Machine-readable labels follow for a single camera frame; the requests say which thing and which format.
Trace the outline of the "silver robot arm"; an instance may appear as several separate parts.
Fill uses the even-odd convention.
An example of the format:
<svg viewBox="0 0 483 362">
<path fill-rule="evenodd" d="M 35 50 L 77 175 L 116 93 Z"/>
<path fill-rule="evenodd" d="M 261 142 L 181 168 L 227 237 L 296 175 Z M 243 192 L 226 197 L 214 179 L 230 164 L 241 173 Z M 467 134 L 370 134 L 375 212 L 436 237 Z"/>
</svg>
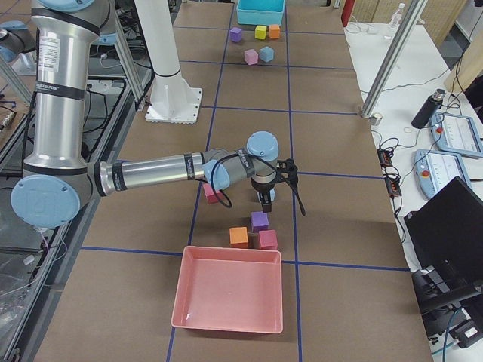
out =
<svg viewBox="0 0 483 362">
<path fill-rule="evenodd" d="M 38 27 L 33 150 L 23 161 L 23 178 L 11 206 L 24 222 L 53 229 L 74 219 L 96 196 L 143 186 L 205 180 L 221 192 L 249 179 L 264 212 L 272 209 L 278 141 L 253 133 L 244 147 L 212 149 L 151 161 L 87 162 L 81 154 L 91 45 L 114 33 L 111 1 L 34 1 Z"/>
</svg>

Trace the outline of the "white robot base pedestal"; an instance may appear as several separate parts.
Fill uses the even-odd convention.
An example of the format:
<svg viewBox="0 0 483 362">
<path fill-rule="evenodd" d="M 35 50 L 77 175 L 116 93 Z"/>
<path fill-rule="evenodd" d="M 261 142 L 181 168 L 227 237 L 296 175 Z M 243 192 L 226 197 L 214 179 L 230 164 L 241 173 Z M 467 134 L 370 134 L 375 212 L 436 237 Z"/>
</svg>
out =
<svg viewBox="0 0 483 362">
<path fill-rule="evenodd" d="M 183 78 L 168 3 L 136 1 L 135 6 L 155 77 L 146 120 L 194 124 L 202 101 L 202 89 Z"/>
</svg>

